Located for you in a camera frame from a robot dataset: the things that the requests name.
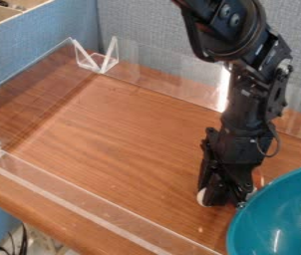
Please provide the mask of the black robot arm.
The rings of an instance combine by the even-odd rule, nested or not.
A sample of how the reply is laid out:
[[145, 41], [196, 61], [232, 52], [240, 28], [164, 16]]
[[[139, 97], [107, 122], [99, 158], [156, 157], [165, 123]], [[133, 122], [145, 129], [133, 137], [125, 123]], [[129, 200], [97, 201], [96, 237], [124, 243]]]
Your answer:
[[252, 170], [280, 149], [272, 120], [287, 106], [291, 50], [266, 22], [259, 0], [171, 0], [180, 10], [195, 57], [230, 74], [220, 128], [200, 143], [196, 201], [242, 205], [255, 191]]

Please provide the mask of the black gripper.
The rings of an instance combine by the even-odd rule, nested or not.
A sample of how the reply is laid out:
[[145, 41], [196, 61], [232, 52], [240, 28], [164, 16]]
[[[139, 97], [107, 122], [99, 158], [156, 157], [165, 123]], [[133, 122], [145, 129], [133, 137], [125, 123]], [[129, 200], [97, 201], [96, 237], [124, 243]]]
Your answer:
[[240, 207], [254, 191], [251, 172], [264, 157], [272, 157], [275, 151], [267, 154], [270, 143], [279, 139], [272, 123], [260, 129], [246, 132], [231, 132], [226, 127], [216, 130], [206, 129], [206, 138], [200, 143], [203, 158], [200, 162], [198, 191], [206, 187], [203, 201], [207, 205], [223, 206], [227, 201], [227, 187], [223, 170], [219, 164], [227, 165], [226, 175], [230, 186], [230, 200]]

